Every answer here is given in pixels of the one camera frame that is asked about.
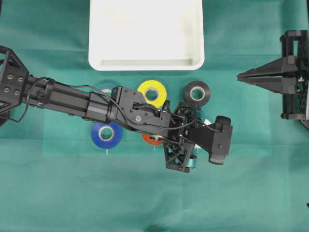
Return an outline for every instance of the black cable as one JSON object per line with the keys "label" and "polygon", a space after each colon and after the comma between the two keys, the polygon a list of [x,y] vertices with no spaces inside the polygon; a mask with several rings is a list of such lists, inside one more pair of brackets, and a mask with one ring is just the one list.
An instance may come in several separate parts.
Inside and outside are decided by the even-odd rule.
{"label": "black cable", "polygon": [[[34,89],[34,87],[38,84],[38,82],[41,81],[41,80],[46,80],[46,81],[48,81],[49,78],[46,78],[46,77],[39,78],[39,79],[37,79],[37,80],[35,81],[35,83],[32,85],[32,87],[30,88],[29,93],[28,93],[28,95],[27,95],[25,111],[24,111],[23,115],[20,117],[19,120],[16,120],[16,119],[10,118],[10,117],[2,117],[2,116],[0,116],[0,118],[7,119],[7,120],[11,120],[11,121],[16,122],[16,123],[21,122],[22,119],[25,117],[26,113],[28,112],[31,92],[32,92],[32,90]],[[107,99],[109,99],[109,100],[118,108],[118,110],[121,112],[121,114],[122,114],[123,117],[125,118],[126,123],[129,121],[129,122],[130,122],[131,124],[133,124],[133,125],[138,125],[138,126],[141,125],[141,124],[135,123],[135,122],[133,122],[131,119],[129,119],[128,116],[125,114],[125,112],[121,109],[121,107],[120,107],[110,96],[108,96],[107,94],[103,93],[103,92],[102,92],[101,90],[99,90],[98,88],[96,88],[96,87],[94,87],[94,86],[90,86],[90,85],[71,86],[71,85],[66,85],[66,84],[63,84],[63,83],[61,83],[61,84],[64,85],[64,86],[67,86],[67,87],[71,87],[71,88],[91,88],[91,89],[95,90],[96,92],[100,93],[103,97],[106,97]],[[171,127],[161,127],[161,126],[152,125],[152,124],[144,124],[144,126],[151,126],[151,127],[156,127],[156,128],[160,128],[160,129],[170,130],[170,131],[171,131],[171,130],[178,130],[178,129],[181,129],[181,128],[190,126],[190,125],[196,123],[196,121],[197,121],[197,119],[196,119],[196,120],[193,120],[192,122],[183,124],[183,125],[181,125],[181,126],[172,127],[172,128],[171,128]]]}
{"label": "black cable", "polygon": [[[91,88],[95,91],[97,91],[98,93],[100,93],[101,95],[103,95],[104,97],[108,98],[117,108],[118,110],[121,112],[121,114],[123,115],[123,117],[125,118],[126,120],[126,123],[129,121],[131,124],[133,125],[138,125],[140,126],[141,124],[139,123],[135,123],[133,122],[130,118],[128,118],[128,116],[125,114],[125,112],[121,109],[121,107],[110,97],[108,96],[107,94],[103,93],[101,90],[99,90],[98,88],[94,87],[94,86],[89,86],[89,85],[83,85],[83,86],[71,86],[71,85],[66,85],[66,84],[63,84],[65,86],[68,86],[68,87],[71,87],[71,88]],[[184,128],[184,127],[187,127],[187,126],[190,126],[192,125],[193,123],[196,123],[196,120],[192,121],[192,122],[189,122],[189,123],[186,123],[186,124],[183,124],[181,126],[178,126],[178,127],[161,127],[161,126],[158,126],[158,125],[152,125],[152,124],[143,124],[143,126],[151,126],[151,127],[156,127],[156,128],[160,128],[160,129],[164,129],[164,130],[178,130],[178,129],[181,129],[181,128]]]}
{"label": "black cable", "polygon": [[39,79],[37,79],[37,80],[34,82],[34,84],[31,86],[31,88],[30,88],[30,90],[29,90],[29,92],[28,92],[28,95],[27,95],[25,110],[24,110],[22,116],[21,116],[18,120],[14,119],[14,118],[11,118],[11,117],[2,117],[2,116],[0,116],[0,118],[7,119],[7,120],[10,120],[10,121],[13,121],[13,122],[16,122],[16,123],[20,123],[20,122],[23,120],[23,118],[25,117],[26,113],[28,112],[31,92],[32,92],[32,90],[34,89],[34,87],[35,87],[41,80],[46,80],[46,81],[48,81],[49,78],[46,78],[46,77],[39,78]]}
{"label": "black cable", "polygon": [[222,130],[217,130],[217,129],[211,128],[210,126],[208,126],[207,124],[205,124],[201,119],[198,119],[198,121],[199,121],[202,125],[204,125],[205,127],[207,127],[209,130],[211,130],[211,131],[222,132]]}

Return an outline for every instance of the blue tape roll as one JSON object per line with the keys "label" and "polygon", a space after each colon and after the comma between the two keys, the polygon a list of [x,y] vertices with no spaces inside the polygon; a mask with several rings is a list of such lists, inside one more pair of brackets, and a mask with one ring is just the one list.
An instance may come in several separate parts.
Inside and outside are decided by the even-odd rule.
{"label": "blue tape roll", "polygon": [[116,85],[106,82],[106,83],[102,83],[100,85],[97,86],[97,88],[99,90],[101,90],[103,93],[107,94],[108,96],[112,95],[112,89],[115,88]]}
{"label": "blue tape roll", "polygon": [[[101,137],[103,129],[109,128],[112,130],[112,137],[108,140],[104,140]],[[122,138],[122,130],[119,125],[111,122],[110,124],[96,123],[91,130],[91,138],[95,145],[103,149],[111,149],[117,146]]]}

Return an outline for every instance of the black robotic arm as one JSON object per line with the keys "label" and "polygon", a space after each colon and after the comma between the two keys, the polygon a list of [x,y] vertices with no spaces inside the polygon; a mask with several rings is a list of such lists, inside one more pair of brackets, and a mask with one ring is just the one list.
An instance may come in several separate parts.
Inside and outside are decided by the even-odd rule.
{"label": "black robotic arm", "polygon": [[[195,144],[210,154],[210,162],[223,164],[228,155],[233,127],[229,118],[219,116],[212,125],[205,125],[197,116],[197,105],[181,102],[172,113],[169,101],[160,111],[146,103],[142,93],[118,86],[111,97],[92,86],[69,86],[51,78],[36,78],[20,61],[13,50],[0,46],[5,54],[0,74],[0,126],[7,120],[20,122],[29,106],[36,106],[79,116],[86,121],[110,123],[136,132],[151,135],[163,141],[166,167],[189,172]],[[91,88],[86,92],[79,88]],[[26,104],[19,120],[10,117],[10,111]]]}

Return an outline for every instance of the white plastic bin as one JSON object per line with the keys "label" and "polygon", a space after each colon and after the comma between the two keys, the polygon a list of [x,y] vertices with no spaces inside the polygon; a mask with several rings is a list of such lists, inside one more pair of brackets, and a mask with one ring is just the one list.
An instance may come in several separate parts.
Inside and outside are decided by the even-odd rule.
{"label": "white plastic bin", "polygon": [[99,71],[196,70],[202,0],[91,0],[89,63]]}

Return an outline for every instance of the green cloth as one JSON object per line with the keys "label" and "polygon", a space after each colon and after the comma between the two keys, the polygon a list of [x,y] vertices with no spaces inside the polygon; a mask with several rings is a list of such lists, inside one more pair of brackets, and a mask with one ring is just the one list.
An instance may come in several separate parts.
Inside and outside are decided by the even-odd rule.
{"label": "green cloth", "polygon": [[36,77],[134,89],[155,79],[172,108],[186,84],[201,80],[212,91],[207,118],[232,118],[234,133],[224,166],[199,151],[197,168],[183,174],[165,169],[163,149],[138,133],[123,130],[106,155],[91,141],[91,123],[31,108],[0,129],[0,231],[309,231],[309,131],[280,118],[281,95],[236,81],[280,57],[286,30],[308,29],[306,0],[203,3],[201,69],[97,72],[87,61],[89,1],[3,0],[0,44]]}

